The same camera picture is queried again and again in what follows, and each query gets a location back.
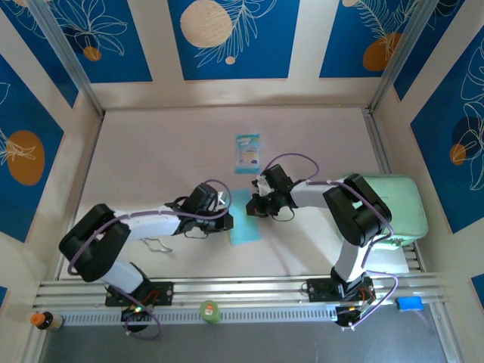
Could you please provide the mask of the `light blue paper sheet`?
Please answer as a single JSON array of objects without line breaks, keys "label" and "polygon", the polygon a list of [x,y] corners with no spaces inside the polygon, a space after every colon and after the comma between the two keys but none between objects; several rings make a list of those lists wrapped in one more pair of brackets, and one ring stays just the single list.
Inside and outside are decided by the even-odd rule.
[{"label": "light blue paper sheet", "polygon": [[231,245],[245,244],[261,239],[258,221],[247,215],[246,205],[251,200],[248,189],[231,190],[231,207],[229,213],[233,217],[234,227],[229,231]]}]

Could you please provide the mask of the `blue wet wipes packet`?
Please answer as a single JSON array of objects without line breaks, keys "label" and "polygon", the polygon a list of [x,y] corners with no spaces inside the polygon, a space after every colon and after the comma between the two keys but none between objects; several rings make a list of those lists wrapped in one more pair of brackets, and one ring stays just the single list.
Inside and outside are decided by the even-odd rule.
[{"label": "blue wet wipes packet", "polygon": [[259,174],[260,164],[259,134],[245,134],[236,137],[237,174]]}]

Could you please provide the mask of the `green capped bottle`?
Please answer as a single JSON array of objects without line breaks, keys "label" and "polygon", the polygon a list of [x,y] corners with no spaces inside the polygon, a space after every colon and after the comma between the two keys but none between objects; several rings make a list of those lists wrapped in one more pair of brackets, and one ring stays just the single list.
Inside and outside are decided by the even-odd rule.
[{"label": "green capped bottle", "polygon": [[200,317],[208,324],[217,324],[221,319],[219,305],[211,300],[205,300],[200,304]]}]

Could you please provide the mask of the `black controller board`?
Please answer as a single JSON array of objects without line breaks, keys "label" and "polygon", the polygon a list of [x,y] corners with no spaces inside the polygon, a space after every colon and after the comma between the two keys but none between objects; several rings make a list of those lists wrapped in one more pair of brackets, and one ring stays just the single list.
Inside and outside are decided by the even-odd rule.
[{"label": "black controller board", "polygon": [[141,306],[130,306],[121,311],[121,322],[149,321],[150,316]]},{"label": "black controller board", "polygon": [[357,323],[371,310],[371,304],[368,302],[358,306],[337,307],[336,323],[343,329],[354,330]]}]

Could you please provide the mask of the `mint green tray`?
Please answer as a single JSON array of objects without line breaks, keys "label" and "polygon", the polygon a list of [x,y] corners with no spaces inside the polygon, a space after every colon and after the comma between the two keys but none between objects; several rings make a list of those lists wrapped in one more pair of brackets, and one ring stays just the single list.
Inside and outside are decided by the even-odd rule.
[{"label": "mint green tray", "polygon": [[334,220],[343,238],[363,247],[375,242],[379,249],[394,250],[387,240],[403,246],[424,237],[427,217],[415,182],[404,175],[352,174],[335,182],[342,195]]}]

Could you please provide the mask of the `small blue box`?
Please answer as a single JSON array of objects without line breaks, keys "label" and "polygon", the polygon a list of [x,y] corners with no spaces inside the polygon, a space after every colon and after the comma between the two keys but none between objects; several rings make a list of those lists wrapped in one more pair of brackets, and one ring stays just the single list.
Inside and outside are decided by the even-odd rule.
[{"label": "small blue box", "polygon": [[419,296],[406,296],[396,298],[397,309],[401,312],[423,311],[424,304]]}]

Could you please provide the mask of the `brown bottle orange cap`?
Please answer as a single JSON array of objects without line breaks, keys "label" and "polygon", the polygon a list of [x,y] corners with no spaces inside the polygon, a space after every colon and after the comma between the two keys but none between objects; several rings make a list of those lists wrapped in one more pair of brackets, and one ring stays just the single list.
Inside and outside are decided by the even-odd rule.
[{"label": "brown bottle orange cap", "polygon": [[39,330],[56,331],[62,328],[64,319],[52,312],[36,312],[31,315],[30,323]]}]

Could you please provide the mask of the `aluminium mounting rail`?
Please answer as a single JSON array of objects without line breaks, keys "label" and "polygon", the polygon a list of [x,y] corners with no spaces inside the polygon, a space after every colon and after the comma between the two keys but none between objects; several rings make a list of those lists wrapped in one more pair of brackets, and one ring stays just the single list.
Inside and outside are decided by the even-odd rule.
[{"label": "aluminium mounting rail", "polygon": [[[251,278],[173,278],[168,295],[174,307],[192,307],[211,299],[221,306],[289,306],[309,303],[308,276]],[[101,283],[81,280],[43,281],[34,298],[34,308],[100,308],[106,299]],[[419,296],[425,303],[448,301],[440,276],[416,273],[399,276],[392,298]]]}]

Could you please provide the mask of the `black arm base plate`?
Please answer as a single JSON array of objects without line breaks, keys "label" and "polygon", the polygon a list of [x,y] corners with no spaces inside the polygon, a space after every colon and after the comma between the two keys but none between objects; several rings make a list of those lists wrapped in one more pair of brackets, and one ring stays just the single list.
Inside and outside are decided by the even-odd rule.
[{"label": "black arm base plate", "polygon": [[[170,306],[172,305],[174,283],[168,282],[143,282],[140,287],[129,293],[129,296],[145,306]],[[134,302],[120,293],[115,287],[109,286],[105,298],[105,306],[123,307]]]},{"label": "black arm base plate", "polygon": [[311,303],[372,303],[375,300],[373,281],[366,275],[351,283],[339,282],[334,278],[312,278],[307,280],[306,285]]}]

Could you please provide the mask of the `aluminium frame post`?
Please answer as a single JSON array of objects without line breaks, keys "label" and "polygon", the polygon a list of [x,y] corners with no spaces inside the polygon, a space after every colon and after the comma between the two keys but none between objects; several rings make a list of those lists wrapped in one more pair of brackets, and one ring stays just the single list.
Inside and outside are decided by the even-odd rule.
[{"label": "aluminium frame post", "polygon": [[74,85],[84,96],[88,106],[98,116],[103,117],[104,109],[91,86],[90,80],[48,4],[44,0],[26,0],[26,4]]},{"label": "aluminium frame post", "polygon": [[417,1],[417,8],[411,15],[408,25],[406,26],[392,57],[389,59],[386,69],[383,71],[383,75],[380,77],[378,87],[368,105],[368,112],[371,116],[376,113],[377,108],[385,98],[386,93],[400,74],[412,49],[427,25],[428,20],[436,9],[438,2],[439,0]]}]

